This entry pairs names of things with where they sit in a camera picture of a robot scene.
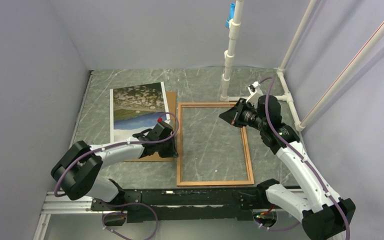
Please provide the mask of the wooden picture frame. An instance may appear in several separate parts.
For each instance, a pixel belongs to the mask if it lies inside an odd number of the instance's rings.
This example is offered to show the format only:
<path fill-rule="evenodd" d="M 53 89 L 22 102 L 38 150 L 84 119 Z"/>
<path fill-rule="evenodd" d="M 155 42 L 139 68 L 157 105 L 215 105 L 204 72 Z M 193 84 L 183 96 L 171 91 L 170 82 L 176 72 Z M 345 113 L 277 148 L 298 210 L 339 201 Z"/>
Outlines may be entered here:
<path fill-rule="evenodd" d="M 177 186 L 255 183 L 246 128 L 230 127 L 219 118 L 219 114 L 233 106 L 232 102 L 178 104 Z"/>

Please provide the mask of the landscape photo print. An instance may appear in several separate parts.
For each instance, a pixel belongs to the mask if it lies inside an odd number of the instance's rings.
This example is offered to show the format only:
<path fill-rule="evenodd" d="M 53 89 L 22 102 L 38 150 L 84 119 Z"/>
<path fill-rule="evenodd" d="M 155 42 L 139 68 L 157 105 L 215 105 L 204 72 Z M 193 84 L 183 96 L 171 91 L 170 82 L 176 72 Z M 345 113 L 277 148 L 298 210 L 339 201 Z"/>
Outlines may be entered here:
<path fill-rule="evenodd" d="M 113 88 L 109 96 L 112 143 L 152 129 L 158 119 L 169 124 L 172 122 L 163 82 Z"/>

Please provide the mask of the brown backing board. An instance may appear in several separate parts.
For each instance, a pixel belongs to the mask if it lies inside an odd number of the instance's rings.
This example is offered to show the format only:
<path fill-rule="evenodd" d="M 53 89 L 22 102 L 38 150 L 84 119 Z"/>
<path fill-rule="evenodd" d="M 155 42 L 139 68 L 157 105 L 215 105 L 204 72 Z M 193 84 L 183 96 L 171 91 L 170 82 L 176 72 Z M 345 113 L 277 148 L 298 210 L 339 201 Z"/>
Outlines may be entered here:
<path fill-rule="evenodd" d="M 177 106 L 177 93 L 175 91 L 166 91 L 166 99 L 168 104 L 168 110 L 170 113 L 176 113 Z M 160 157 L 157 152 L 153 155 L 145 156 L 143 158 L 131 159 L 128 162 L 173 162 L 175 160 L 174 157 Z"/>

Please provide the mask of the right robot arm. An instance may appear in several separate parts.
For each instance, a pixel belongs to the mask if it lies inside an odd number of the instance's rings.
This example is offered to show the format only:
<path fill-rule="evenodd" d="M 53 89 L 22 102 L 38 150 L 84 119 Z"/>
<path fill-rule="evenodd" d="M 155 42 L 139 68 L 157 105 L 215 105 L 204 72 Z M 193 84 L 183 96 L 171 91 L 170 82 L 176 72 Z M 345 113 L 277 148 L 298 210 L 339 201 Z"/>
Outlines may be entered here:
<path fill-rule="evenodd" d="M 305 195 L 297 196 L 275 179 L 265 180 L 255 190 L 254 198 L 260 207 L 281 207 L 298 220 L 311 240 L 327 240 L 340 233 L 350 239 L 354 202 L 342 198 L 322 177 L 297 133 L 282 121 L 276 97 L 263 95 L 255 104 L 240 98 L 219 118 L 237 128 L 257 130 L 262 142 L 287 166 Z"/>

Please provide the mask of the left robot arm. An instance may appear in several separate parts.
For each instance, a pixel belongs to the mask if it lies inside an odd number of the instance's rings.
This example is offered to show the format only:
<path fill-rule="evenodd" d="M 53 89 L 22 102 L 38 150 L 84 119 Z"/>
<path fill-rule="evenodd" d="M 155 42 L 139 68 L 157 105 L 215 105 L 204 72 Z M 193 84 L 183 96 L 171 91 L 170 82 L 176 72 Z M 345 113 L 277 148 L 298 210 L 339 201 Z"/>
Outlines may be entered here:
<path fill-rule="evenodd" d="M 154 154 L 161 158 L 176 158 L 175 130 L 164 121 L 131 137 L 108 144 L 88 145 L 75 142 L 52 168 L 56 181 L 54 195 L 78 200 L 84 196 L 100 199 L 111 210 L 124 203 L 124 190 L 114 180 L 100 180 L 99 172 L 106 167 Z"/>

